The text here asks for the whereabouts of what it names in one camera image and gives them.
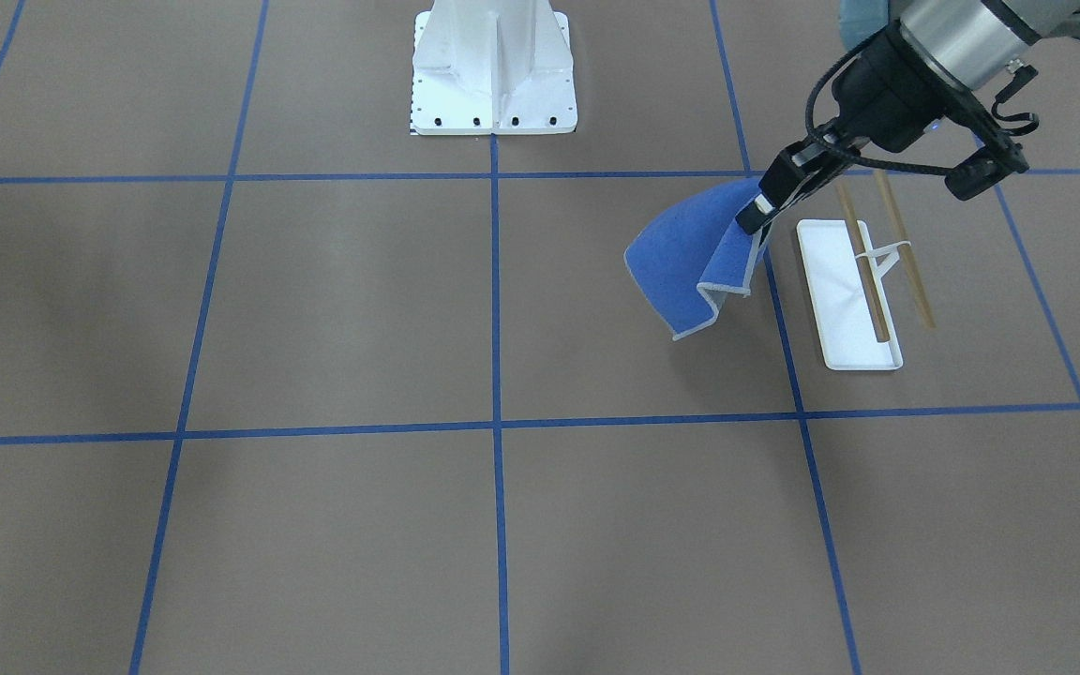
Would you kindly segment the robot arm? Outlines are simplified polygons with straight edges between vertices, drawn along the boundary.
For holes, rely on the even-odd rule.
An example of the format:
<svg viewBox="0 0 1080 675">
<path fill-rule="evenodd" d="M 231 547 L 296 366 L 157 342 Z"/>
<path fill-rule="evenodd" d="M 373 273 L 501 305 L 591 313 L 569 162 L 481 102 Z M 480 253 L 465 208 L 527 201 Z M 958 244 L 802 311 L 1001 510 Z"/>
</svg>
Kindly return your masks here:
<svg viewBox="0 0 1080 675">
<path fill-rule="evenodd" d="M 1036 77 L 1024 55 L 1048 38 L 1080 41 L 1080 1 L 886 1 L 886 22 L 848 48 L 804 106 L 805 136 L 777 154 L 735 222 L 761 233 L 785 210 L 859 166 L 942 178 L 960 201 L 1029 168 L 1020 138 L 1032 112 L 1003 114 Z M 969 129 L 978 149 L 959 165 L 865 157 L 867 145 L 901 153 L 935 121 Z"/>
</svg>

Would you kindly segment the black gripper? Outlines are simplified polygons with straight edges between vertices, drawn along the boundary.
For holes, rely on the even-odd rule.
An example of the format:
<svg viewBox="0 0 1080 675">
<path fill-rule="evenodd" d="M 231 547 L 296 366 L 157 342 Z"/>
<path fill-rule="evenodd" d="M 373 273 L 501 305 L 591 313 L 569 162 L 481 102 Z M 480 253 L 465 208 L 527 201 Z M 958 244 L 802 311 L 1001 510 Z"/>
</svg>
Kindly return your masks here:
<svg viewBox="0 0 1080 675">
<path fill-rule="evenodd" d="M 831 134 L 845 148 L 873 143 L 901 153 L 936 119 L 957 111 L 971 93 L 919 50 L 901 24 L 888 24 L 858 48 L 831 84 L 837 116 Z M 746 234 L 766 230 L 783 211 L 829 181 L 832 156 L 818 141 L 793 141 L 757 183 L 756 195 L 735 214 Z"/>
</svg>

